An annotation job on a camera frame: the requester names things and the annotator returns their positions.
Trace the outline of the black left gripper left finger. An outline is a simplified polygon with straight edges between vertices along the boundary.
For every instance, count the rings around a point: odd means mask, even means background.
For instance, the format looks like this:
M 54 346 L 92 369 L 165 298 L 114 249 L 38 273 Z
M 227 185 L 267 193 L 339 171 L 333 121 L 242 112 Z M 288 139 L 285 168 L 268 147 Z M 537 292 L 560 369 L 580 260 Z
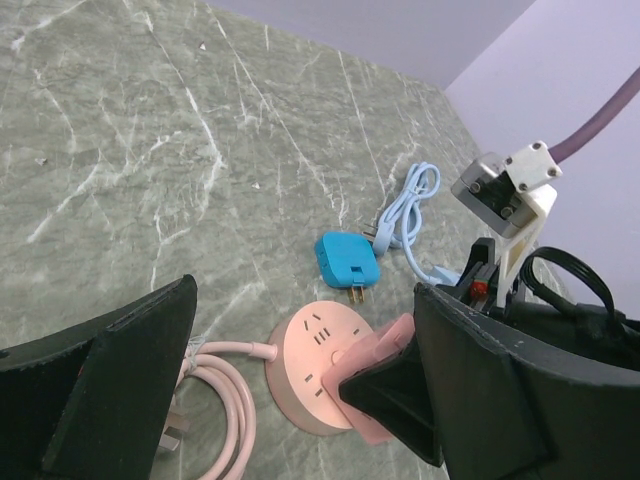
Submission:
M 182 278 L 1 352 L 4 479 L 147 479 L 197 308 Z

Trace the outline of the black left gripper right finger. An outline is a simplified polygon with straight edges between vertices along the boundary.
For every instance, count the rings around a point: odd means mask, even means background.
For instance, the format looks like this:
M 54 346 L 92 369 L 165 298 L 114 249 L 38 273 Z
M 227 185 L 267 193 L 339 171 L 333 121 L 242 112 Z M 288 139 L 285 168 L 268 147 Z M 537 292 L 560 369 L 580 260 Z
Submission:
M 636 479 L 639 374 L 566 352 L 440 289 L 416 336 L 452 479 Z

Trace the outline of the pink cube socket adapter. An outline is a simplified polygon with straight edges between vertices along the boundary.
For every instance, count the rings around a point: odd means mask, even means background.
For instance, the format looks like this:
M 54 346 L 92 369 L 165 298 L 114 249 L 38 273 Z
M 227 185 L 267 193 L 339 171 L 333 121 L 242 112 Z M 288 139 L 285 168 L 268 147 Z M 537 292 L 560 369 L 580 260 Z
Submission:
M 339 385 L 365 368 L 399 354 L 409 344 L 414 333 L 414 318 L 410 313 L 404 313 L 380 329 L 367 333 L 344 353 L 336 353 L 332 366 L 322 376 L 325 391 L 350 426 L 370 445 L 389 441 L 392 434 L 377 420 L 343 401 L 339 396 Z

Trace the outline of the blue plug adapter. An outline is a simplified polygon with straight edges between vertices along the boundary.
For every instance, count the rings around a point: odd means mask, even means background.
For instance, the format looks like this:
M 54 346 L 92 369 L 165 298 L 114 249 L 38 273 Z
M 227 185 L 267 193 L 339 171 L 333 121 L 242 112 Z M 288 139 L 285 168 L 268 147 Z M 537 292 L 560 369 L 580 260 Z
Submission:
M 369 241 L 361 234 L 330 231 L 314 245 L 325 284 L 345 290 L 351 303 L 363 303 L 364 292 L 380 278 L 380 269 Z

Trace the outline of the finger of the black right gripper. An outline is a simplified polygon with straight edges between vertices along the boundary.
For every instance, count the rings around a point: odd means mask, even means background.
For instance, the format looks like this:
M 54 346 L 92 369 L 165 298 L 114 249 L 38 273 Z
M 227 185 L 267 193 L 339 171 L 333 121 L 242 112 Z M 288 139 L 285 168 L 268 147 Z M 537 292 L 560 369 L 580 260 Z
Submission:
M 443 452 L 419 347 L 367 367 L 339 384 L 340 399 L 377 421 L 424 462 L 443 465 Z

